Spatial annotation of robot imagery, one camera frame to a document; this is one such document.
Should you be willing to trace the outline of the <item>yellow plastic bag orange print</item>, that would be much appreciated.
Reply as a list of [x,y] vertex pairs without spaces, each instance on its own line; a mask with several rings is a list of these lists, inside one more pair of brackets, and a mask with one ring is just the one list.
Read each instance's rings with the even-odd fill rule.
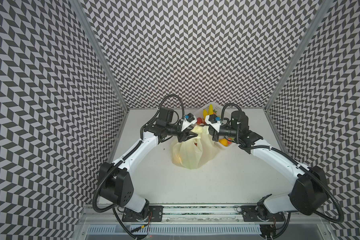
[[200,134],[191,140],[179,143],[177,139],[171,143],[172,163],[178,167],[194,170],[212,160],[221,149],[212,140],[209,127],[200,127]]

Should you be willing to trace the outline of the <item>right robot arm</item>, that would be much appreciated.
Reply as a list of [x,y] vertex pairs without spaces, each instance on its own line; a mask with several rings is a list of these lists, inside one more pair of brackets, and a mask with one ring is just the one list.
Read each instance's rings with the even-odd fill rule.
[[205,117],[213,141],[221,137],[233,138],[241,150],[269,164],[292,185],[285,193],[262,197],[256,207],[258,219],[265,222],[279,212],[299,212],[306,216],[316,214],[332,223],[343,223],[344,211],[328,187],[324,170],[318,166],[309,167],[274,148],[261,135],[250,130],[248,116],[240,109],[232,112],[225,125],[228,107],[238,108],[238,105],[225,104],[221,116],[211,114]]

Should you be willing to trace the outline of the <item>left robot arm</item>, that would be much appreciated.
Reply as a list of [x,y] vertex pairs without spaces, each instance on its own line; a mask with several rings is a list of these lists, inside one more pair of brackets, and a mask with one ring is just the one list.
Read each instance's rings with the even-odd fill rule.
[[[175,111],[165,108],[164,103],[170,98],[179,101],[182,113],[173,122]],[[149,216],[149,201],[134,192],[133,172],[138,165],[160,143],[172,137],[178,141],[195,138],[190,126],[195,124],[193,115],[186,115],[182,99],[171,94],[160,102],[154,116],[140,128],[140,137],[121,157],[111,163],[101,165],[98,185],[93,195],[92,206],[95,212],[104,213],[117,207],[123,207],[144,220]]]

